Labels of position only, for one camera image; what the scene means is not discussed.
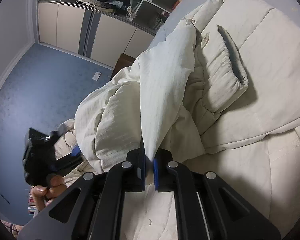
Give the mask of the person's left hand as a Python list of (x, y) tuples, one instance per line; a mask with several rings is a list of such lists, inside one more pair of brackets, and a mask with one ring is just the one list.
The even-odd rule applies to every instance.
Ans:
[(37, 185), (31, 189), (31, 194), (36, 206), (40, 212), (46, 206), (51, 204), (58, 196), (60, 196), (67, 189), (63, 177), (56, 175), (51, 178), (50, 186), (43, 187)]

